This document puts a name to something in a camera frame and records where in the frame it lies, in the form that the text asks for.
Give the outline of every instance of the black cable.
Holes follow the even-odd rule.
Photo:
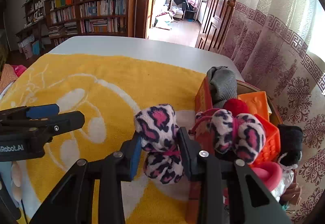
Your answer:
[[[26,224],[28,224],[28,220],[27,220],[27,216],[26,216],[26,212],[25,212],[25,207],[24,207],[24,203],[22,202],[22,200],[21,200],[21,203],[22,203],[22,211],[24,213],[25,221],[26,221]]]

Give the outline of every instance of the white table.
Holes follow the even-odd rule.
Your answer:
[[[233,70],[237,80],[244,81],[228,57],[175,43],[116,36],[76,36],[61,43],[49,53],[122,55],[171,64],[200,73],[206,73],[212,66],[223,65]]]

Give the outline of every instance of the door knob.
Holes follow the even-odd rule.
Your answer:
[[[233,8],[235,6],[235,2],[233,0],[228,0],[227,5]]]

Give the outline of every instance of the greek key pattern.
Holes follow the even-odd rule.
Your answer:
[[[296,32],[288,29],[285,23],[278,17],[275,17],[272,14],[265,15],[258,9],[250,9],[245,4],[240,2],[235,3],[234,9],[244,13],[249,19],[256,21],[261,26],[267,26],[279,38],[289,44],[301,59],[304,58],[308,45]]]
[[[305,54],[301,64],[305,67],[305,69],[310,73],[313,79],[316,81],[318,87],[322,92],[325,91],[325,72],[322,73],[320,68],[315,64],[315,62]]]

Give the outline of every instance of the screw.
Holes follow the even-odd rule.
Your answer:
[[[86,164],[86,160],[85,159],[79,159],[77,161],[77,165],[79,165],[79,166],[84,166],[85,164]]]
[[[199,155],[200,155],[201,157],[208,157],[208,156],[209,156],[209,153],[208,153],[206,150],[201,150],[201,151],[199,152]]]
[[[237,159],[235,161],[235,163],[238,165],[238,166],[244,166],[245,165],[245,162],[242,160],[242,159]]]
[[[113,156],[114,156],[115,158],[121,158],[121,157],[123,156],[123,152],[121,152],[121,151],[115,151],[115,152],[113,153]]]

